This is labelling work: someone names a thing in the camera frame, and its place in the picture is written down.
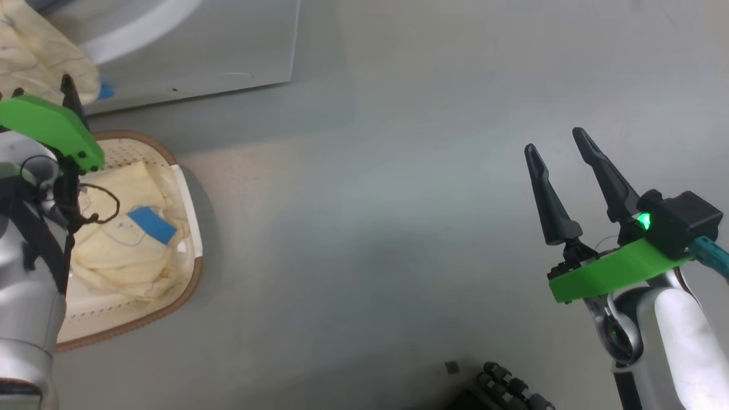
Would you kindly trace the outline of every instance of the laundry basket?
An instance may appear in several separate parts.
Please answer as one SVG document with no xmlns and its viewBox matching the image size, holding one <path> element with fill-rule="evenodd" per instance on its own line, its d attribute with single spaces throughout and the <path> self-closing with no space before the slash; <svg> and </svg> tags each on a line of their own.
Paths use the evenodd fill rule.
<svg viewBox="0 0 729 410">
<path fill-rule="evenodd" d="M 178 279 L 155 300 L 121 293 L 96 295 L 72 271 L 66 293 L 66 318 L 58 334 L 56 352 L 111 339 L 174 312 L 195 292 L 203 270 L 198 220 L 175 157 L 154 139 L 135 131 L 106 131 L 95 133 L 94 137 L 106 154 L 106 164 L 99 172 L 140 160 L 170 169 L 171 172 L 166 173 L 169 178 L 158 181 L 159 188 L 175 200 L 176 205 L 170 212 L 176 218 L 187 219 L 190 232 L 179 243 L 170 261 L 180 273 Z"/>
</svg>

